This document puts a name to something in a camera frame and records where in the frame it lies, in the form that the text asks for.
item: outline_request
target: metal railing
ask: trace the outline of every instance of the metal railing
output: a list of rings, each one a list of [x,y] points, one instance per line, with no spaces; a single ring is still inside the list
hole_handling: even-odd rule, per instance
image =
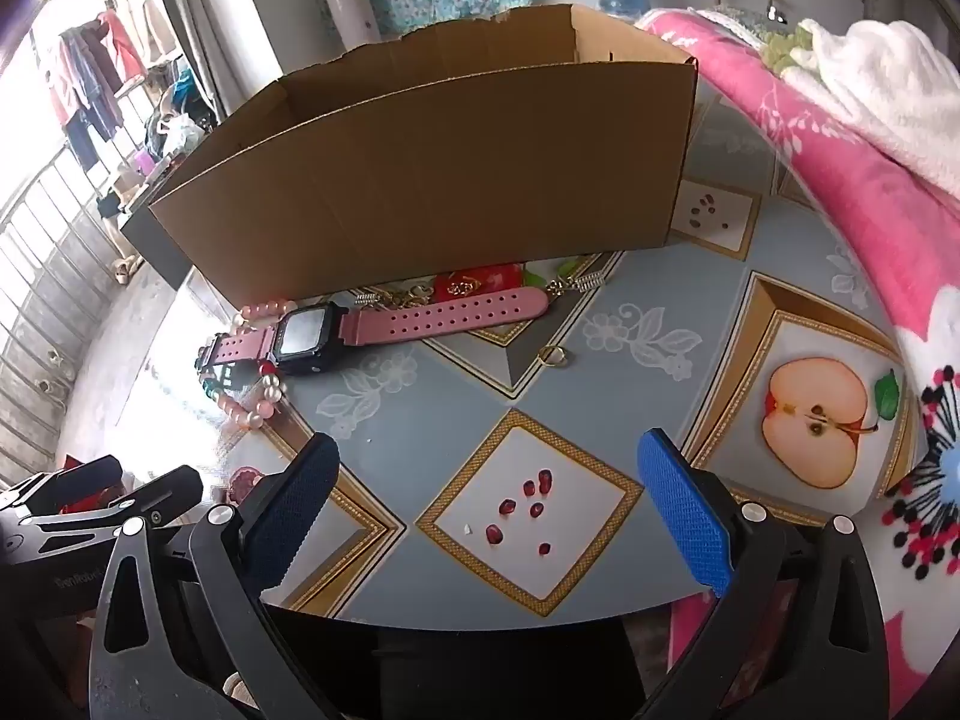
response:
[[[118,95],[123,128],[94,138],[85,172],[67,143],[0,212],[0,488],[51,470],[67,399],[119,285],[97,210],[110,175],[145,140],[141,84]]]

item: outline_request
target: table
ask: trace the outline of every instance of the table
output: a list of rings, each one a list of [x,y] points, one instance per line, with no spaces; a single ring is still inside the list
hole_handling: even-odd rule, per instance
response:
[[[642,180],[624,201],[643,201]],[[283,584],[264,595],[311,613],[511,628],[697,592],[637,478],[646,429],[664,428],[734,494],[805,523],[882,495],[920,456],[922,431],[890,324],[856,263],[767,143],[705,82],[672,226],[658,250],[578,260],[606,283],[565,295],[529,326],[359,349],[339,370],[289,379],[281,417],[262,434],[224,424],[195,383],[186,407],[157,413],[163,382],[188,386],[196,347],[229,319],[189,280],[125,415],[153,410],[151,421],[169,425],[186,409],[197,427],[168,437],[179,448],[157,450],[144,467],[189,457],[212,490],[242,467],[282,469],[312,431],[335,437],[337,490]],[[566,367],[536,362],[546,343],[565,348]],[[821,358],[826,367],[811,374]],[[814,389],[830,382],[818,396],[846,388],[824,408],[854,411],[834,420],[850,437],[834,450],[839,485],[768,429],[811,376]],[[508,500],[515,506],[501,514]],[[544,511],[532,517],[536,503]],[[490,525],[503,541],[488,542]]]

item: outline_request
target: cardboard box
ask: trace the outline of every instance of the cardboard box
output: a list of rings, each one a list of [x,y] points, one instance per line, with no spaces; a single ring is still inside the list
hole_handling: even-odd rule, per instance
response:
[[[519,8],[285,76],[154,205],[234,305],[663,245],[693,59],[589,8]]]

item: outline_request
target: pink watch strap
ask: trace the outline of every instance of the pink watch strap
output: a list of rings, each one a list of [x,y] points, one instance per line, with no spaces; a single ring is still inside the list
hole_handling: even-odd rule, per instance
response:
[[[548,305],[549,298],[543,290],[520,287],[397,311],[353,309],[340,321],[340,338],[347,346],[432,338],[536,319]]]
[[[240,360],[263,360],[270,351],[277,333],[275,324],[244,333],[242,336],[220,336],[217,346],[210,355],[210,365],[224,365],[225,362]]]

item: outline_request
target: pink floral blanket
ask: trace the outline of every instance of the pink floral blanket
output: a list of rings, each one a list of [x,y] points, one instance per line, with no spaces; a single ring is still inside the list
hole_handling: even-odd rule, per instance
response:
[[[720,26],[674,10],[651,11],[638,26],[694,55],[776,148],[874,285],[922,393],[928,454],[856,517],[886,621],[893,716],[960,630],[960,220],[938,190],[773,76]]]

